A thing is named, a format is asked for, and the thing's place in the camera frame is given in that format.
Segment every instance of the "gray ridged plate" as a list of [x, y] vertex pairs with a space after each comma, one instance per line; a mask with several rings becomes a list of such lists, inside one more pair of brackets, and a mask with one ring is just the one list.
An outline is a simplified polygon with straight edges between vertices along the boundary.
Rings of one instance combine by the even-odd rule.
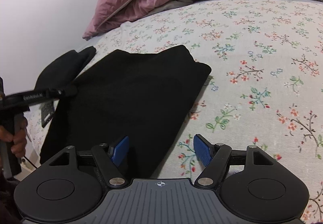
[[[23, 224], [32, 224], [28, 220]], [[70, 224], [252, 224], [229, 212], [211, 190], [188, 179], [135, 179], [108, 192], [91, 213]], [[299, 220], [288, 224], [302, 223]]]

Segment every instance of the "crosshair mark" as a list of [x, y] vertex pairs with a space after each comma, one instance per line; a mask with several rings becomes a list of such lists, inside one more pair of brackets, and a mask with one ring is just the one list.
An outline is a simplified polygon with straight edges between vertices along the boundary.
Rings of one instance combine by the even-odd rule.
[[156, 183], [156, 185], [159, 186], [159, 187], [163, 187], [163, 186], [165, 186], [167, 184], [165, 182], [160, 181], [160, 182]]

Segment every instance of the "white wall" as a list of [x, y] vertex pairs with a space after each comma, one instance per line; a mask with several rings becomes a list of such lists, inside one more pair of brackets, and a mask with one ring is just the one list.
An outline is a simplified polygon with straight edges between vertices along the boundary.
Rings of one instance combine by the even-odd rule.
[[81, 38], [97, 0], [0, 0], [0, 76], [6, 94], [33, 89], [40, 72]]

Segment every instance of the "floral bedsheet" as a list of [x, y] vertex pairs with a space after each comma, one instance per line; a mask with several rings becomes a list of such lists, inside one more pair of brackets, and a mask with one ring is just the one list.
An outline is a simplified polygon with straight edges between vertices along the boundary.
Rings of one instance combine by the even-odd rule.
[[[196, 133], [233, 149], [254, 144], [307, 185], [302, 220], [323, 220], [323, 3], [212, 0], [161, 12], [108, 32], [84, 70], [115, 49], [157, 53], [181, 44], [212, 73], [157, 175], [196, 179]], [[39, 110], [28, 118], [39, 152], [48, 126]]]

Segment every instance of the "round black pad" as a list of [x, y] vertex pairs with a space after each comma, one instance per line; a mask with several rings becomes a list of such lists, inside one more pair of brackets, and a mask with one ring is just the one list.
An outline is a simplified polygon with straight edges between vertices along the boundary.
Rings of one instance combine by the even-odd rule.
[[59, 200], [74, 192], [74, 184], [65, 179], [50, 179], [39, 185], [37, 193], [43, 199]]
[[248, 185], [249, 192], [258, 199], [278, 199], [286, 192], [285, 186], [277, 180], [261, 178], [253, 180]]
[[301, 217], [308, 189], [282, 165], [277, 167], [253, 165], [229, 176], [220, 189], [224, 206], [256, 223], [282, 223]]
[[40, 223], [78, 219], [91, 211], [101, 196], [101, 185], [94, 177], [70, 166], [41, 166], [14, 192], [22, 215]]

